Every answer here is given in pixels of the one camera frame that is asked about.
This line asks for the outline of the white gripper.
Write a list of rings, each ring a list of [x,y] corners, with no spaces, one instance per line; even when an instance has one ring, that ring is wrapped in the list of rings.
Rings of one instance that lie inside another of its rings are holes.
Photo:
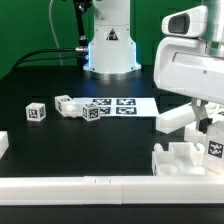
[[[161,29],[165,38],[156,53],[155,84],[194,97],[196,129],[205,134],[207,101],[224,104],[224,5],[171,14],[162,20]]]

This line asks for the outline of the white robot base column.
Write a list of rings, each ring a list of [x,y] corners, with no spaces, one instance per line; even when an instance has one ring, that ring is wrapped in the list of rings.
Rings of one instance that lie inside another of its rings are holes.
[[[84,70],[101,80],[133,77],[141,69],[130,35],[130,0],[93,0],[94,37]]]

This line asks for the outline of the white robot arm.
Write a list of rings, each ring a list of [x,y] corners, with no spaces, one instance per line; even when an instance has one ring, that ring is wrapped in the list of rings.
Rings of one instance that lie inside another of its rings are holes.
[[[168,15],[161,29],[166,37],[157,48],[154,82],[191,97],[197,129],[205,133],[212,123],[205,105],[224,104],[224,0]]]

